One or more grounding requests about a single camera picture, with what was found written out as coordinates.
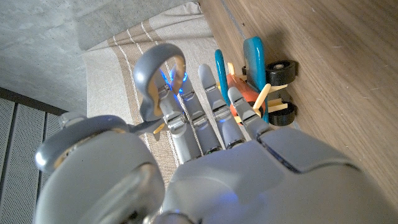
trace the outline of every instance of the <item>robot finger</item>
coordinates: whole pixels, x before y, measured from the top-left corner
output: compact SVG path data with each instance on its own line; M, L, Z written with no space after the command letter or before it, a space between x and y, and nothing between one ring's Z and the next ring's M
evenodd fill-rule
M228 90L228 97L252 139L257 139L269 130L269 125L254 112L236 87Z
M203 154L205 155L222 150L223 148L217 139L216 133L214 132L213 127L199 102L198 96L192 87L192 83L186 74L180 90L180 96L182 97L187 113L191 118L192 126L197 134Z
M224 141L225 148L230 149L240 143L245 142L243 133L225 103L223 96L217 88L216 81L208 65L199 66L199 77L205 89L207 100L209 101L213 116L215 117L217 128Z
M165 80L158 88L159 107L163 112L166 124L172 134L175 149L180 162L184 163L201 156L201 151L196 144L193 130L186 115L183 113L177 96L170 89Z

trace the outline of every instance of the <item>gray robotic hand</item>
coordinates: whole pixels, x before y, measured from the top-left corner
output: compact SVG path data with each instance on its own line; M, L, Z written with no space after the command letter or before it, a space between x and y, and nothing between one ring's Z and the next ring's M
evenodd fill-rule
M159 67L170 57L177 64L168 83ZM209 66L198 72L212 114L199 103L181 50L162 44L134 69L144 97L142 124L64 115L64 128L36 153L39 169L52 175L35 222L142 223L155 217L155 223L398 223L397 211L360 167L300 131L270 130L231 88L229 99L252 139L246 142ZM214 116L225 149L207 116ZM167 190L138 137L156 133L163 122L183 163Z

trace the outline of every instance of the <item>orange toy part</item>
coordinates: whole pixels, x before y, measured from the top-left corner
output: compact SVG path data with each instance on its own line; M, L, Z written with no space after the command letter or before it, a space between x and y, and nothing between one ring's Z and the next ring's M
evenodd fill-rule
M259 94L254 91L245 81L243 81L241 78L238 78L235 75L231 75L228 74L226 76L226 81L228 83L228 88L231 87L236 87L243 95L244 99L251 105L254 105L254 102L256 102L257 97L259 96ZM234 108L234 106L231 105L229 106L229 108L231 109L232 115L233 116L237 116L238 114L236 113L236 110ZM261 107L259 108L261 116L264 114L264 111L266 109L266 103L262 102Z

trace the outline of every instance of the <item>concrete floor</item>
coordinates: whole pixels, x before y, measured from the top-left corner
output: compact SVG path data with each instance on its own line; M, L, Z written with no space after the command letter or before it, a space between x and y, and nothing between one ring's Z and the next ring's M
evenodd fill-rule
M85 114L81 54L187 1L0 1L0 87Z

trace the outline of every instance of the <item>perforated metal panel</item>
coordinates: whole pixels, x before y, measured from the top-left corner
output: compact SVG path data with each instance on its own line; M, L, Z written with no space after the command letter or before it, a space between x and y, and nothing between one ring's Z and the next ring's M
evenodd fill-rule
M51 137L53 134L60 130L61 126L58 123L58 116L54 114L47 114L47 119L45 121L45 138ZM50 178L50 174L42 173L42 178L40 180L40 189L43 189L45 183Z
M0 223L32 223L39 171L34 154L43 140L45 112L18 105L0 204Z
M0 99L0 172L6 155L14 105L14 102Z

